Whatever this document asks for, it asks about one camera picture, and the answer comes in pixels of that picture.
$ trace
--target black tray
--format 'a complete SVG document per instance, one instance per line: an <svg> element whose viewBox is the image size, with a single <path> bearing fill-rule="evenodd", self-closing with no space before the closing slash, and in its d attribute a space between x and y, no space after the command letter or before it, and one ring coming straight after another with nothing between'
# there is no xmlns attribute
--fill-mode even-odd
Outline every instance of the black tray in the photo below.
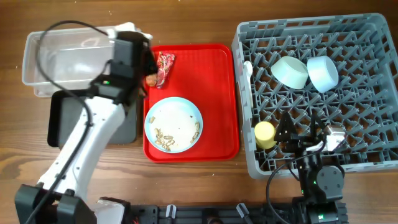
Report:
<svg viewBox="0 0 398 224"><path fill-rule="evenodd" d="M86 98L86 90L72 90L82 99ZM133 105L123 124L111 137L109 144L129 144L136 140L137 116L140 103ZM56 91L51 98L49 132L47 142L52 147L62 147L73 131L80 116L82 106L64 91Z"/></svg>

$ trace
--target yellow object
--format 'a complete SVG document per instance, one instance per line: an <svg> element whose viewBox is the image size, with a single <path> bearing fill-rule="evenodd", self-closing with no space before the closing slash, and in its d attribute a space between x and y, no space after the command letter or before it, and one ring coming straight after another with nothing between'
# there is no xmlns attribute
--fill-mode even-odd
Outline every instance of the yellow object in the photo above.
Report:
<svg viewBox="0 0 398 224"><path fill-rule="evenodd" d="M276 130L275 127L267 121L261 121L254 127L254 135L256 137L256 143L263 149L270 149L275 146L274 141Z"/></svg>

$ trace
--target white plate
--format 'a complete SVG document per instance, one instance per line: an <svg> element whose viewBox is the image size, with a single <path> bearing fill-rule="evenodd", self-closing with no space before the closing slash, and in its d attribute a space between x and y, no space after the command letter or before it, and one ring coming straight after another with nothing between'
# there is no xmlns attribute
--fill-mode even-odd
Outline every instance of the white plate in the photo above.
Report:
<svg viewBox="0 0 398 224"><path fill-rule="evenodd" d="M196 132L195 123L199 122L199 135L192 140ZM155 128L160 129L164 136L173 136L175 144L170 151L156 144ZM179 153L190 149L200 138L203 131L203 119L199 109L189 100L181 97L170 97L157 102L147 113L144 125L145 135L149 142L158 150L168 153Z"/></svg>

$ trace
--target red plastic tray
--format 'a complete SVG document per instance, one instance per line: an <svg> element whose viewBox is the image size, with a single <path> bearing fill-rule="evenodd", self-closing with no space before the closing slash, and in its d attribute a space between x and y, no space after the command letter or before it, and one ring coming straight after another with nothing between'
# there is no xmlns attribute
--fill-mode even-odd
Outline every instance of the red plastic tray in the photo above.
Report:
<svg viewBox="0 0 398 224"><path fill-rule="evenodd" d="M238 119L232 53L222 44L164 45L152 49L175 54L163 89L146 86L144 119L155 103L179 96L196 105L203 118L203 132L185 152L169 154L156 149L144 132L145 155L154 162L220 161L239 151Z"/></svg>

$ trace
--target gray dish rack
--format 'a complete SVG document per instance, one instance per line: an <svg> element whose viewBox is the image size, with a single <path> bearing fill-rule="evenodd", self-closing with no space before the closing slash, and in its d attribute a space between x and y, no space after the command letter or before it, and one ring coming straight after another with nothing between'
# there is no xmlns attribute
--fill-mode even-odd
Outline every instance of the gray dish rack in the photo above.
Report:
<svg viewBox="0 0 398 224"><path fill-rule="evenodd" d="M269 121L276 127L285 110L301 134L309 133L312 113L326 124L345 128L348 137L342 149L334 154L324 152L324 163L338 162L346 172L398 167L398 58L384 16L356 14L242 22L232 49L242 103L246 160L252 178L268 178L294 157L279 146L258 148L254 138L258 122ZM270 68L286 55L303 63L311 57L329 56L339 71L339 84L326 93L317 92L309 80L301 90L281 84ZM243 73L243 62L247 60L253 65L250 83ZM291 168L297 173L296 164ZM277 175L291 174L280 170Z"/></svg>

